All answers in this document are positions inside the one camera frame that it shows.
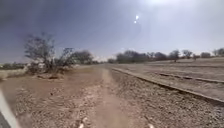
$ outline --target gravel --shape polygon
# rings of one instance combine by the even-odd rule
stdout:
[[[112,71],[118,96],[141,106],[142,117],[158,128],[224,127],[224,108]]]

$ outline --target bare tree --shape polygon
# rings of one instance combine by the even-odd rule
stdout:
[[[161,52],[156,52],[154,57],[156,61],[167,60],[167,55]]]
[[[183,54],[184,54],[184,56],[185,56],[186,59],[190,59],[191,58],[191,55],[193,54],[189,50],[183,50],[182,52],[183,52]]]
[[[59,59],[55,59],[55,65],[56,66],[71,66],[72,64],[75,64],[75,56],[74,56],[74,50],[73,48],[65,48],[62,52],[62,55]]]
[[[179,59],[179,55],[180,55],[179,50],[174,50],[170,53],[169,59],[174,60],[174,62],[177,62],[177,60]]]
[[[25,56],[34,61],[43,62],[47,70],[52,68],[54,40],[50,35],[30,35],[25,44]]]
[[[148,52],[147,54],[148,54],[150,60],[154,59],[154,57],[155,57],[155,53],[154,52]]]
[[[92,54],[87,50],[74,52],[72,56],[81,64],[90,64],[93,60]]]
[[[209,52],[202,52],[201,53],[201,58],[210,58],[211,54]]]

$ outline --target tree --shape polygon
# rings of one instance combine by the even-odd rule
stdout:
[[[184,56],[185,56],[186,59],[190,59],[191,58],[191,55],[193,54],[189,50],[183,50],[182,52],[183,52],[183,54],[184,54]]]
[[[93,60],[92,54],[87,50],[74,52],[72,56],[81,64],[90,64]]]
[[[219,56],[224,56],[224,48],[220,48],[217,50]]]
[[[111,64],[114,64],[114,63],[116,63],[116,60],[115,60],[115,59],[110,58],[110,59],[108,59],[108,60],[107,60],[107,62],[108,62],[108,63],[111,63]]]
[[[148,52],[147,54],[148,54],[150,60],[154,59],[154,57],[155,57],[155,53],[154,52]]]
[[[179,55],[179,50],[174,50],[169,54],[169,59],[174,60],[174,62],[177,62],[177,60],[179,59]]]
[[[214,54],[214,56],[218,56],[218,50],[213,50],[212,53]]]
[[[202,52],[201,53],[201,58],[210,58],[211,54],[209,52]]]
[[[59,59],[55,58],[56,66],[71,66],[75,64],[75,57],[73,48],[65,48]]]
[[[166,54],[161,53],[161,52],[156,52],[154,56],[155,56],[156,61],[167,60]]]
[[[148,61],[149,57],[145,53],[138,53],[136,51],[127,50],[124,53],[119,53],[116,56],[118,63],[135,63]]]
[[[25,44],[25,56],[33,61],[44,63],[47,70],[52,68],[54,56],[54,40],[50,35],[30,35]]]

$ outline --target dirt path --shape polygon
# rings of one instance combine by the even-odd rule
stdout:
[[[94,109],[93,120],[96,128],[143,128],[138,120],[138,108],[115,96],[117,85],[108,70],[102,70],[103,84],[99,88],[100,103]]]
[[[13,78],[3,91],[22,128],[144,128],[140,109],[117,94],[104,68],[77,70],[64,80]]]

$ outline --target dry field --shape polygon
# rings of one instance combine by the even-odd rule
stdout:
[[[22,128],[224,127],[223,106],[110,69],[143,65],[150,64],[88,66],[56,80],[9,78],[1,89]]]

